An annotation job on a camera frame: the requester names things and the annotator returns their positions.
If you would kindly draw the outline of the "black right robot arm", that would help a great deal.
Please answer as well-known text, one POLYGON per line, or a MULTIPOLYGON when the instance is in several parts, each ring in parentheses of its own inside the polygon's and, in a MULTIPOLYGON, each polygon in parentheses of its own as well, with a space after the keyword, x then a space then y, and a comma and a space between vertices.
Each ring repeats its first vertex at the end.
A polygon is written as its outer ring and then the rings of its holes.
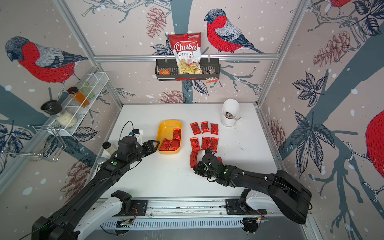
POLYGON ((283 170, 277 170, 275 174, 261 174, 224 165, 211 149, 205 150, 199 162, 191 157, 191 167, 195 174, 211 183, 244 189, 239 199, 226 200, 228 215, 264 215, 263 210, 267 207, 252 207, 247 201, 251 191, 271 197, 280 212, 297 224, 305 224, 308 211, 312 209, 312 193, 283 170))

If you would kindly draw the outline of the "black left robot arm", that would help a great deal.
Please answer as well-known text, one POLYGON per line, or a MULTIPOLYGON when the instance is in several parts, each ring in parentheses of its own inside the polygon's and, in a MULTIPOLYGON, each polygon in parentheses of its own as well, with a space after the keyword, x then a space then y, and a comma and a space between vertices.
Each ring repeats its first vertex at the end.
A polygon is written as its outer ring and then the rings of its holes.
POLYGON ((140 144, 136 137, 127 136, 118 141, 118 145, 118 150, 72 200, 49 218, 40 217, 35 221, 32 240, 77 240, 81 231, 76 227, 91 206, 131 169, 131 164, 155 153, 160 142, 148 140, 140 144))

